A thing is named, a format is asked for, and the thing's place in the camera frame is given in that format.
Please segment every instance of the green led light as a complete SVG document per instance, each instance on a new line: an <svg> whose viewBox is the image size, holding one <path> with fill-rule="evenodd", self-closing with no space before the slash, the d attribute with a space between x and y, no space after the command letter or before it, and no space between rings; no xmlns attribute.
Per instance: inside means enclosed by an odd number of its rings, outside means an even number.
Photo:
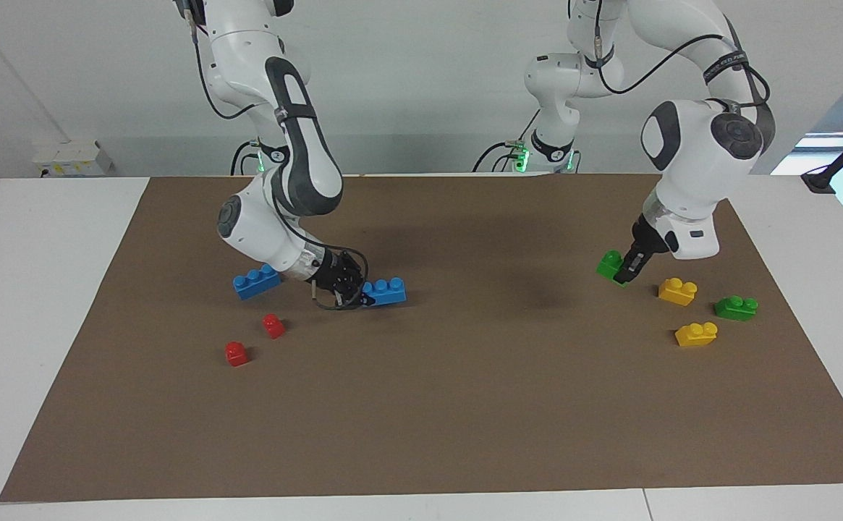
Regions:
<svg viewBox="0 0 843 521"><path fill-rule="evenodd" d="M521 172L521 174L523 174L523 172L527 171L527 169L528 169L528 161L530 160L530 151L528 151L527 148L524 148L523 151L521 151L521 152L522 153L521 153L520 157L518 157L517 161L514 162L514 169L516 169L517 171Z"/></svg>

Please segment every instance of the white robot link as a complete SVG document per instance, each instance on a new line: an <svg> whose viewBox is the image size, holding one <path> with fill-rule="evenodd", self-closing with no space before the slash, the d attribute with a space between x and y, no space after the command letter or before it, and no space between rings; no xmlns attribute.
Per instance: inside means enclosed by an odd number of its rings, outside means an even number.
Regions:
<svg viewBox="0 0 843 521"><path fill-rule="evenodd" d="M656 253L672 252L680 260L717 254L713 210L775 135L768 83L749 65L732 23L711 0L573 3L567 33L577 52L538 56L526 73L525 85L541 109L530 136L531 157L559 169L579 125L575 99L630 92L670 57L686 57L702 70L711 98L663 102L643 126L643 150L663 174L633 225L634 241L615 280L632 281ZM634 32L671 54L621 90L624 67L613 35L625 7Z"/></svg>
<svg viewBox="0 0 843 521"><path fill-rule="evenodd" d="M238 106L255 125L261 162L270 165L219 212L219 234L227 244L279 273L331 291L332 310L372 305L363 292L365 257L356 250L326 245L303 231L299 218L325 215L342 197L341 169L331 157L303 78L272 26L292 11L293 0L174 0L190 24L200 63L198 33L205 33L213 61L204 85L217 98ZM276 126L286 144L268 145ZM363 260L363 272L354 257Z"/></svg>

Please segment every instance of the black stand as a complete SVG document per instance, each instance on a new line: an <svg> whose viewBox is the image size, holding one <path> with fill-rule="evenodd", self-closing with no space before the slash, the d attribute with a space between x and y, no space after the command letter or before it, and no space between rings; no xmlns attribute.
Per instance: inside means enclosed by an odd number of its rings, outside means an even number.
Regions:
<svg viewBox="0 0 843 521"><path fill-rule="evenodd" d="M843 151L834 162L829 163L829 166L819 174L802 174L801 179L804 184L808 186L811 192L815 194L835 194L835 190L829 187L829 182L832 176L838 174L843 167Z"/></svg>

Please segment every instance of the yellow lego brick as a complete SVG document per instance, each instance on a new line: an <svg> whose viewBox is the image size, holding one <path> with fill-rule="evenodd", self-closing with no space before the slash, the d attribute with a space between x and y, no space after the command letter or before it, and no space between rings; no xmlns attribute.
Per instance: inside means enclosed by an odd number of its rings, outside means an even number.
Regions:
<svg viewBox="0 0 843 521"><path fill-rule="evenodd" d="M679 306L687 306L695 299L698 292L697 284L693 281L682 283L679 278L670 278L659 284L659 297Z"/></svg>
<svg viewBox="0 0 843 521"><path fill-rule="evenodd" d="M702 326L699 323L690 323L675 332L675 339L682 347L706 346L716 340L716 324L705 322Z"/></svg>

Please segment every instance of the green lego brick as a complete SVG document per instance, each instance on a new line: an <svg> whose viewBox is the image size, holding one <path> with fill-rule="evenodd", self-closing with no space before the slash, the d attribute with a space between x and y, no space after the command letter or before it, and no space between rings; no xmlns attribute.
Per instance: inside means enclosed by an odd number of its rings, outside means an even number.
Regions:
<svg viewBox="0 0 843 521"><path fill-rule="evenodd" d="M733 295L713 304L713 312L720 318L746 322L755 316L759 303L755 299L742 299Z"/></svg>
<svg viewBox="0 0 843 521"><path fill-rule="evenodd" d="M616 276L617 272L620 271L620 267L624 265L624 258L620 256L620 252L617 250L610 250L604 257L600 263L598 263L598 268L596 269L597 273L600 276L612 281L617 286L625 287L627 284L620 284L619 281L614 280L614 276Z"/></svg>

